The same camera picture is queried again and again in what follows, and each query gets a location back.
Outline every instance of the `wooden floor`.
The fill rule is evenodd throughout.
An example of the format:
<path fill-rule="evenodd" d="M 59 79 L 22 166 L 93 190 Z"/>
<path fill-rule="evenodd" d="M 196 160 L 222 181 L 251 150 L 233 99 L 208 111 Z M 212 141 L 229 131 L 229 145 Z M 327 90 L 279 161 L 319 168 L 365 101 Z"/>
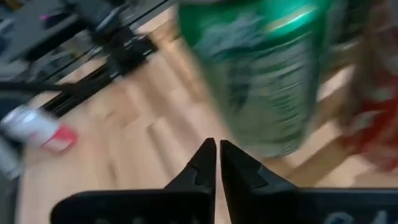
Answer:
<path fill-rule="evenodd" d="M 207 137 L 231 139 L 214 111 L 195 62 L 177 38 L 170 11 L 140 30 L 160 47 L 144 66 L 69 112 L 62 121 L 79 134 L 63 156 L 27 149 L 18 222 L 47 224 L 51 208 L 83 190 L 162 188 Z M 63 82 L 79 80 L 101 65 L 90 61 Z M 339 146 L 333 117 L 352 68 L 325 79 L 314 132 L 302 149 L 266 159 L 274 172 L 306 187 L 398 187 L 398 177 L 378 174 Z M 40 106 L 53 95 L 40 95 Z M 216 223 L 230 223 L 218 172 Z"/>

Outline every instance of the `green beer can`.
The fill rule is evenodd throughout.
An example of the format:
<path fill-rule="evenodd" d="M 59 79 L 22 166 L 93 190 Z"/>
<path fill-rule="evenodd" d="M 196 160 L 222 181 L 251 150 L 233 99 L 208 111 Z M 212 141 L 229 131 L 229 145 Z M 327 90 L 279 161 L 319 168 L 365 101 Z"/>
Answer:
<path fill-rule="evenodd" d="M 241 147 L 297 150 L 327 69 L 332 0 L 186 0 L 178 24 Z"/>

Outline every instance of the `white can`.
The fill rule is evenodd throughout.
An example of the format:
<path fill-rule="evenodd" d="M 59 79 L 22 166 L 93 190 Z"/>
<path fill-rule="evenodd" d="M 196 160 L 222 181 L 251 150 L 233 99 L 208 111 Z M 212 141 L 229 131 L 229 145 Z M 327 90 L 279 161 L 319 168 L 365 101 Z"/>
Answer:
<path fill-rule="evenodd" d="M 17 107 L 1 121 L 4 132 L 17 141 L 52 152 L 64 152 L 77 141 L 76 132 L 43 111 Z"/>

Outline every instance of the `red can label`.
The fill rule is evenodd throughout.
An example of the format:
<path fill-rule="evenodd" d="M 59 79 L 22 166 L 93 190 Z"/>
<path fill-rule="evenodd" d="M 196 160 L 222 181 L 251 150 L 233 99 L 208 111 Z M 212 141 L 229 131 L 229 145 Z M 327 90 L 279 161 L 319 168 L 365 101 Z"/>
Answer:
<path fill-rule="evenodd" d="M 340 119 L 344 145 L 386 171 L 398 168 L 398 19 L 393 2 L 378 2 L 371 11 L 364 52 Z"/>

